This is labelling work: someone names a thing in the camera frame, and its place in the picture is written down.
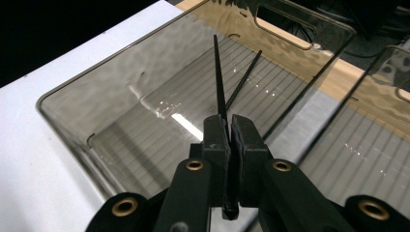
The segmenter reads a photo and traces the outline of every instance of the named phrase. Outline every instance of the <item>brass grommet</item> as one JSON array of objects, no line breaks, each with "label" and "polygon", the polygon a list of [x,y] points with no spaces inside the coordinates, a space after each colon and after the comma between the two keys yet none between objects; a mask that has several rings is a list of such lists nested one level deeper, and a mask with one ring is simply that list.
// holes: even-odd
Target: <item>brass grommet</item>
[{"label": "brass grommet", "polygon": [[290,171],[292,169],[292,166],[289,165],[288,163],[284,162],[284,161],[275,161],[274,164],[273,164],[273,167],[277,171],[282,171],[282,172],[287,172],[287,171]]},{"label": "brass grommet", "polygon": [[203,166],[204,164],[201,161],[192,160],[187,162],[186,168],[191,171],[197,171],[202,169]]},{"label": "brass grommet", "polygon": [[371,218],[387,220],[390,218],[389,212],[383,206],[369,200],[359,202],[359,209]]},{"label": "brass grommet", "polygon": [[112,207],[111,213],[116,217],[124,217],[132,214],[138,208],[138,202],[133,197],[126,197]]}]

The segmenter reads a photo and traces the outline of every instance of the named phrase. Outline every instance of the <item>black background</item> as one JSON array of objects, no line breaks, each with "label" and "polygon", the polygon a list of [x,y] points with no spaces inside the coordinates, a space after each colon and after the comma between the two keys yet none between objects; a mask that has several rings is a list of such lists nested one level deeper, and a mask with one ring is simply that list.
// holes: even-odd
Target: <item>black background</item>
[{"label": "black background", "polygon": [[0,3],[0,87],[143,10],[156,0]]}]

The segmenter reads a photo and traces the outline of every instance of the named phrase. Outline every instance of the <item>transparent bin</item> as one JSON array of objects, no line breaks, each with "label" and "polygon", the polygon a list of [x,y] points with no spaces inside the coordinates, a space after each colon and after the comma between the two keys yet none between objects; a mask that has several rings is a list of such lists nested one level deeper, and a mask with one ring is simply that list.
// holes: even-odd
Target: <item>transparent bin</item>
[{"label": "transparent bin", "polygon": [[388,47],[299,160],[329,199],[382,199],[410,218],[410,52]]},{"label": "transparent bin", "polygon": [[[226,99],[262,50],[228,111],[251,118],[261,134],[354,35],[291,2],[250,2],[205,1],[39,99],[42,115],[105,196],[149,198],[167,188],[190,144],[202,139],[203,120],[217,113],[213,35]],[[270,31],[256,19],[261,6],[310,28],[313,41]]]}]

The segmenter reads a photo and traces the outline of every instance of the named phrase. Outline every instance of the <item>screw hole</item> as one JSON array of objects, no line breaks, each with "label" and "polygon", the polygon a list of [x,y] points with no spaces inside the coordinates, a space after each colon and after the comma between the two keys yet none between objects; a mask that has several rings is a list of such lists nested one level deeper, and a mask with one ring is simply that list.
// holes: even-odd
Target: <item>screw hole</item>
[{"label": "screw hole", "polygon": [[390,217],[389,212],[385,208],[369,200],[360,201],[359,209],[367,216],[378,220],[387,220]]},{"label": "screw hole", "polygon": [[282,171],[282,172],[287,172],[287,171],[290,171],[292,169],[292,167],[284,161],[275,161],[274,162],[274,168],[277,171]]},{"label": "screw hole", "polygon": [[197,171],[202,169],[202,167],[204,166],[204,164],[201,161],[189,161],[187,163],[187,169],[191,170],[191,171]]},{"label": "screw hole", "polygon": [[138,207],[138,202],[133,197],[126,197],[112,207],[111,213],[116,217],[124,217],[132,214]]}]

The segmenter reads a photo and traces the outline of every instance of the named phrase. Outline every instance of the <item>white table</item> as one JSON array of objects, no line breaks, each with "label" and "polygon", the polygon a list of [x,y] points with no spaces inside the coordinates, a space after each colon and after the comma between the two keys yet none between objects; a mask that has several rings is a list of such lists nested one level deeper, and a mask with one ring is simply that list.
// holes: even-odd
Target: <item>white table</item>
[{"label": "white table", "polygon": [[0,231],[84,231],[103,198],[36,101],[180,13],[161,0],[0,89]]}]

